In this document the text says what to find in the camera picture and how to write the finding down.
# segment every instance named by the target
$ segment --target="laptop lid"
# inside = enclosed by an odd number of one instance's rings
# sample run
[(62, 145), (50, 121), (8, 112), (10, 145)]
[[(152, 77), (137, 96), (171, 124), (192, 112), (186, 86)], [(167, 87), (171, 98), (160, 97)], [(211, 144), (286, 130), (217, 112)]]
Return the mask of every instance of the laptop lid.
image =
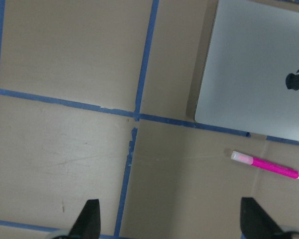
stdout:
[(299, 141), (299, 13), (220, 0), (198, 123)]

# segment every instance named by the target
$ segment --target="tan surface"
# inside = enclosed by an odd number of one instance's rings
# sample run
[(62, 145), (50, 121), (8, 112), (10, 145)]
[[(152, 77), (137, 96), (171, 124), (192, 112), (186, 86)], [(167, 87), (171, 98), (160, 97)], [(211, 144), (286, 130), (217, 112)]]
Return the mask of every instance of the tan surface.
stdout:
[[(133, 111), (151, 1), (66, 2), (6, 1), (0, 87)], [(142, 113), (193, 119), (216, 6), (160, 0)], [(112, 235), (134, 126), (121, 236), (240, 238), (242, 196), (299, 228), (299, 180), (228, 155), (235, 149), (299, 170), (299, 146), (4, 96), (0, 220), (68, 228), (86, 199), (100, 198), (102, 233)], [(0, 239), (44, 236), (0, 226)]]

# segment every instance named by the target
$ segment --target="highlighter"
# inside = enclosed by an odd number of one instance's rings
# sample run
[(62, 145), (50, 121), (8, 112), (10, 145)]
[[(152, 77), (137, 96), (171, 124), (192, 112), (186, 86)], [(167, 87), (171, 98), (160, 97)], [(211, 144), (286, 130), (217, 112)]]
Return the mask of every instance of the highlighter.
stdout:
[(272, 162), (268, 162), (266, 160), (260, 159), (260, 158), (255, 158), (243, 153), (239, 153), (236, 151), (233, 151), (232, 155), (231, 155), (231, 159), (242, 162), (242, 163), (246, 163), (249, 164), (251, 166), (254, 167), (258, 167), (258, 168), (262, 168), (274, 173), (278, 173), (290, 178), (294, 178), (294, 179), (299, 179), (299, 172), (296, 170), (293, 170), (291, 168), (287, 168), (284, 166), (281, 166), (279, 164), (276, 163), (272, 163)]

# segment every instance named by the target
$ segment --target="laptop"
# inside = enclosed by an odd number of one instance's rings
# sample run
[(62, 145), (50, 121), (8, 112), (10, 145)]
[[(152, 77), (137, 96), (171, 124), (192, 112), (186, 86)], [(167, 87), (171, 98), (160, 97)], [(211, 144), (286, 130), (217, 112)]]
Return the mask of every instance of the laptop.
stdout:
[(299, 13), (220, 0), (198, 123), (299, 141)]

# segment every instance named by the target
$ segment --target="scuff mark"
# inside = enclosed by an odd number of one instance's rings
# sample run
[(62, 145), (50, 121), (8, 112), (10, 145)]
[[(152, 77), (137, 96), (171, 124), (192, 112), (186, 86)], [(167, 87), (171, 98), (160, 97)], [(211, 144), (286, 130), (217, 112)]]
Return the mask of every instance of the scuff mark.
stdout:
[(62, 212), (64, 213), (65, 212), (65, 206), (64, 206), (64, 201), (62, 199)]

